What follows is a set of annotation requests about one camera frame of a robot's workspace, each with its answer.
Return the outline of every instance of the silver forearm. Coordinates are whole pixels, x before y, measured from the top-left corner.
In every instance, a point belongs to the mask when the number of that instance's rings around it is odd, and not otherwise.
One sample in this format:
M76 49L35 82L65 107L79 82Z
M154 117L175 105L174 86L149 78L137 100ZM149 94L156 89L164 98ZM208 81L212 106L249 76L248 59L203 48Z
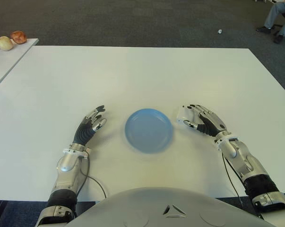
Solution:
M73 143L64 149L63 157L57 163L57 180L52 189L47 206L42 210L36 227L43 224L68 223L75 217L75 205L80 178L81 159L87 157L85 146Z
M240 177L255 210L271 224L285 227L285 195L247 146L228 131L217 134L215 144Z
M80 183L80 158L86 157L84 153L85 147L80 144L72 144L70 149L64 150L64 156L57 163L57 180L52 189L52 193L56 190L67 189L78 192Z
M247 146L228 131L222 131L216 136L216 144L223 155L229 160L237 174L244 182L256 175L268 175L261 163L249 152Z

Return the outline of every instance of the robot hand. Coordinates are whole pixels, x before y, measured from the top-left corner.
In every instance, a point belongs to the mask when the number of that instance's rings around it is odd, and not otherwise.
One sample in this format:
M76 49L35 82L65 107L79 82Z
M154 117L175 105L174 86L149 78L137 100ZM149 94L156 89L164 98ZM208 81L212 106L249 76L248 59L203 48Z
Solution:
M200 132L203 132L209 136L216 136L221 131L226 130L226 125L223 121L212 111L201 105L190 105L189 109L195 111L199 114L199 118L203 121L204 124L196 124L185 120L184 123Z
M104 112L104 105L92 110L80 123L74 136L73 143L85 146L93 135L106 123L106 119L101 119L100 112Z

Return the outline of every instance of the gray carpet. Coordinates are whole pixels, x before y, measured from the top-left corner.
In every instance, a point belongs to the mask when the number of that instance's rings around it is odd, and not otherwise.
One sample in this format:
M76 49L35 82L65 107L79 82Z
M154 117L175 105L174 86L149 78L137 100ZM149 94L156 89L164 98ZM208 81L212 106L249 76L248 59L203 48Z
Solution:
M277 45L272 35L255 31L271 5L253 0L0 0L0 36L23 30L38 37L39 45L249 48L285 89L285 39ZM284 21L280 16L277 23Z

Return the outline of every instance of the black shoe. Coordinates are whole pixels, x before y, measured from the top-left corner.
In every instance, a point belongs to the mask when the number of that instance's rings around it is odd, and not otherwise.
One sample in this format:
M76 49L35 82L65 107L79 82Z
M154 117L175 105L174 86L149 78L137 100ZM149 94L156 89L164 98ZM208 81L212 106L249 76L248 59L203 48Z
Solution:
M282 40L283 40L283 36L282 36L282 35L278 35L278 36L274 39L274 43L279 44Z
M271 29L267 28L267 27L258 27L256 29L257 32L263 32L265 34L270 34Z

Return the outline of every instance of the food item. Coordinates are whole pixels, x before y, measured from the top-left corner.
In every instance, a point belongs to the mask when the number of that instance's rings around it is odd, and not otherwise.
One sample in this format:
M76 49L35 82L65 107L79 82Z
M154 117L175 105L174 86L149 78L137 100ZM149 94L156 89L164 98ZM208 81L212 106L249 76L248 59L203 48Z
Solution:
M12 32L10 35L11 39L13 39L13 41L17 44L23 44L25 42L27 42L27 36L24 32L22 31L15 31Z
M1 36L0 37L0 49L2 49L3 51L9 51L12 48L13 48L12 41L6 36Z

